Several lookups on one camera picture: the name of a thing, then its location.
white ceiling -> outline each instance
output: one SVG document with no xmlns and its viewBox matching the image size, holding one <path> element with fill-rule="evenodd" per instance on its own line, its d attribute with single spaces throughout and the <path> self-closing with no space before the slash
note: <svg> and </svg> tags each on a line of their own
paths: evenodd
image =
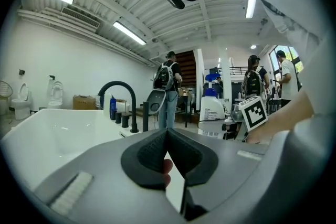
<svg viewBox="0 0 336 224">
<path fill-rule="evenodd" d="M 61 11 L 67 6 L 58 0 L 21 2 L 22 9 L 38 13 L 46 7 Z M 245 18 L 247 0 L 205 0 L 185 2 L 185 5 L 184 10 L 179 10 L 166 0 L 75 0 L 73 6 L 99 18 L 101 24 L 97 35 L 148 61 L 159 60 L 157 56 L 170 50 L 180 52 L 210 46 L 218 37 L 230 38 L 231 46 L 239 43 L 246 48 L 256 41 L 262 41 L 259 42 L 262 48 L 266 40 L 272 38 L 273 26 L 271 31 L 259 36 L 263 28 L 261 20 L 267 18 L 259 0 L 253 19 Z M 113 28 L 116 20 L 141 36 L 147 44 L 141 46 Z"/>
</svg>

faucet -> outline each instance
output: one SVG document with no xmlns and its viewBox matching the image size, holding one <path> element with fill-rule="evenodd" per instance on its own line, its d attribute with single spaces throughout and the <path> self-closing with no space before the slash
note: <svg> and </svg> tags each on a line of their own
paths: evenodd
<svg viewBox="0 0 336 224">
<path fill-rule="evenodd" d="M 135 99 L 135 93 L 133 91 L 133 89 L 131 88 L 131 86 L 129 86 L 127 83 L 122 82 L 122 81 L 111 81 L 106 83 L 99 91 L 98 96 L 102 97 L 106 90 L 112 86 L 123 86 L 125 87 L 131 94 L 131 98 L 132 98 L 132 129 L 131 129 L 131 133 L 137 133 L 138 130 L 138 126 L 137 126 L 137 117 L 136 117 L 136 106 L 137 106 L 137 101 Z"/>
</svg>

white toilet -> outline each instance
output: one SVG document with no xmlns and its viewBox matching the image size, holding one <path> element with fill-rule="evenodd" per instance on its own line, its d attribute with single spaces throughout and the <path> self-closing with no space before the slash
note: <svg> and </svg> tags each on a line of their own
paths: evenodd
<svg viewBox="0 0 336 224">
<path fill-rule="evenodd" d="M 55 81 L 51 88 L 49 109 L 60 109 L 63 104 L 63 84 Z"/>
<path fill-rule="evenodd" d="M 30 116 L 30 104 L 32 99 L 28 85 L 23 83 L 18 90 L 17 99 L 12 99 L 12 107 L 15 109 L 15 119 L 23 120 Z"/>
</svg>

sink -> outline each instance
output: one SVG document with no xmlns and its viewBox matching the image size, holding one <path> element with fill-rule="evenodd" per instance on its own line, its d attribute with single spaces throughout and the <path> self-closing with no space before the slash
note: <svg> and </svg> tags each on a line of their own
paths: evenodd
<svg viewBox="0 0 336 224">
<path fill-rule="evenodd" d="M 9 131 L 0 147 L 16 179 L 33 191 L 87 149 L 130 136 L 130 131 L 102 110 L 43 109 Z"/>
</svg>

